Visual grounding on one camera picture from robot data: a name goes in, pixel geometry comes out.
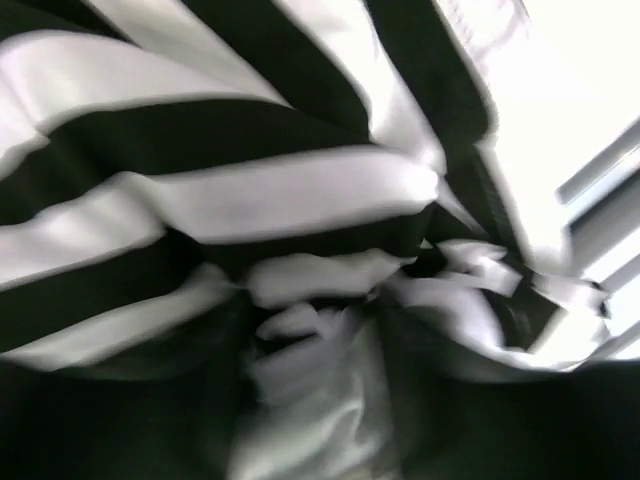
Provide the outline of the black white striped tank top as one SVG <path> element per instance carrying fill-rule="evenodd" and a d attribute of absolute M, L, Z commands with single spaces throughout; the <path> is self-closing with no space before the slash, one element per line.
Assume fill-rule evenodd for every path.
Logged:
<path fill-rule="evenodd" d="M 1 475 L 401 479 L 609 339 L 518 1 L 5 1 Z"/>

